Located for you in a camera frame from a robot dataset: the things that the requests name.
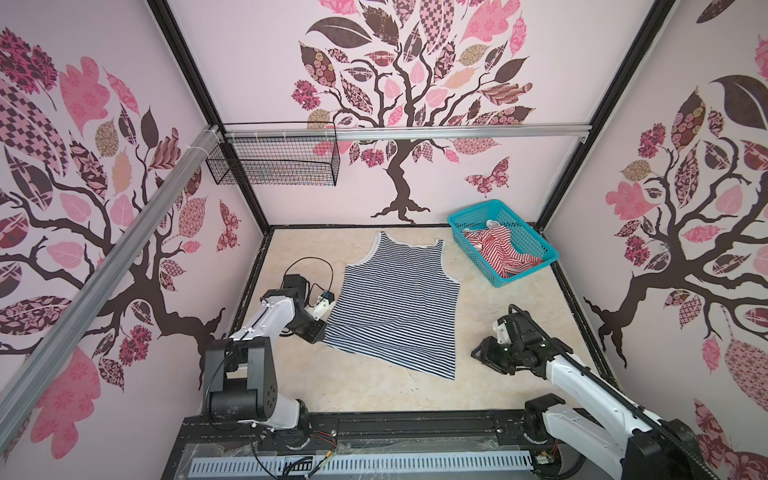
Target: teal basket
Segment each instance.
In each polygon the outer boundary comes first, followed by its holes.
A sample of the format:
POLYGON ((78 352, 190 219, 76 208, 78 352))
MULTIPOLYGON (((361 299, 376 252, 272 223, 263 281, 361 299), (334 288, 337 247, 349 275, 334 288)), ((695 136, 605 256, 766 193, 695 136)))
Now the teal basket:
POLYGON ((504 202, 500 200, 488 200, 481 204, 472 205, 469 208, 460 210, 455 214, 448 217, 448 223, 453 230, 453 240, 464 250, 470 260, 480 269, 485 275, 485 278, 491 282, 491 285, 499 288, 511 281, 521 279, 526 275, 530 275, 536 270, 540 270, 550 263, 556 261, 560 254, 550 245, 547 240, 536 233, 530 225, 523 221, 518 215, 507 207, 504 202), (488 220, 496 220, 501 225, 508 227, 511 231, 511 243, 512 246, 520 253, 528 253, 542 258, 544 261, 529 268, 525 272, 518 273, 517 275, 510 276, 509 278, 502 278, 491 267, 490 263, 485 261, 485 258, 480 255, 471 243, 464 237, 462 231, 465 228, 470 230, 482 230, 486 228, 485 222, 488 220))

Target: marble floor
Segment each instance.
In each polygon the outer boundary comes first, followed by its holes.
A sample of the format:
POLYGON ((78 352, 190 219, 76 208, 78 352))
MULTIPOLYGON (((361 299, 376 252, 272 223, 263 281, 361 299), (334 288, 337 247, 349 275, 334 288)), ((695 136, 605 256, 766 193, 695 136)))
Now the marble floor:
MULTIPOLYGON (((594 368, 551 269, 543 268, 494 288, 454 242, 447 227, 276 230, 246 321, 258 310, 259 297, 269 289, 279 288, 285 269, 301 257, 320 257, 333 265, 331 291, 338 296, 344 266, 365 257, 380 230, 412 245, 446 240, 446 273, 461 282, 456 309, 455 380, 341 352, 324 343, 310 345, 292 336, 273 345, 281 394, 302 399, 311 412, 521 409, 526 400, 549 392, 577 405, 550 382, 529 372, 503 376, 470 356, 486 336, 493 335, 491 323, 507 312, 509 303, 515 303, 594 368)), ((329 268, 318 260, 303 260, 290 272, 300 273, 311 283, 326 286, 329 282, 329 268)), ((319 295, 317 288, 312 295, 314 303, 319 295)))

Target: wire basket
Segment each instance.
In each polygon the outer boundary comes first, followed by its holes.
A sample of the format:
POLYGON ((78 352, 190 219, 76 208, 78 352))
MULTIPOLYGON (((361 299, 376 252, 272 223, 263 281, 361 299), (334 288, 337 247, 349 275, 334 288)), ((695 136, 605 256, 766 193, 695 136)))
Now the wire basket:
POLYGON ((339 142, 332 122, 269 122, 258 125, 306 124, 305 131, 270 129, 253 136, 226 136, 206 162, 217 184, 245 181, 254 185, 329 185, 339 177, 339 142))

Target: striped tank top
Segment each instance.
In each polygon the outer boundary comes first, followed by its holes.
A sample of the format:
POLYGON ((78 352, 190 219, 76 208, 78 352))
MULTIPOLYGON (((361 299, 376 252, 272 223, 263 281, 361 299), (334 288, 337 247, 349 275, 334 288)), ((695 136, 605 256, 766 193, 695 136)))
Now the striped tank top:
POLYGON ((442 267, 443 240, 413 246, 379 232, 348 263, 323 340, 333 348, 454 379, 458 280, 442 267))

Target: wire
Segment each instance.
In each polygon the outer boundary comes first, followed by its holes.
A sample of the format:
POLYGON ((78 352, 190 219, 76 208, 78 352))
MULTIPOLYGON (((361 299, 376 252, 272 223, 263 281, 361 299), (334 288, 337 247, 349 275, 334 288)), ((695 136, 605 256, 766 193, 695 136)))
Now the wire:
POLYGON ((664 440, 667 440, 672 446, 678 450, 680 450, 687 458, 688 461, 695 464, 696 467, 699 468, 699 470, 702 471, 707 477, 709 477, 711 480, 720 480, 720 477, 718 477, 715 472, 712 471, 709 466, 704 463, 704 461, 701 459, 699 455, 691 451, 685 444, 683 444, 672 432, 667 430, 663 425, 657 423, 655 420, 653 420, 648 415, 645 415, 643 413, 642 408, 638 408, 635 405, 632 404, 629 400, 624 398, 623 395, 621 395, 619 392, 613 389, 613 387, 609 386, 602 378, 596 376, 593 374, 589 367, 581 365, 579 362, 577 362, 572 356, 568 354, 559 344, 554 342, 552 340, 552 337, 550 337, 539 325, 536 323, 532 318, 531 315, 521 309, 519 306, 515 305, 514 303, 509 304, 509 313, 512 314, 512 309, 515 309, 523 315, 530 323, 533 325, 533 327, 541 334, 542 337, 544 337, 547 342, 554 348, 558 355, 562 356, 568 363, 570 363, 576 370, 578 370, 582 375, 587 376, 590 380, 598 384, 603 390, 605 390, 608 395, 612 396, 617 402, 619 402, 624 408, 632 412, 632 415, 638 417, 643 423, 648 425, 651 430, 656 432, 659 436, 664 438, 664 440))

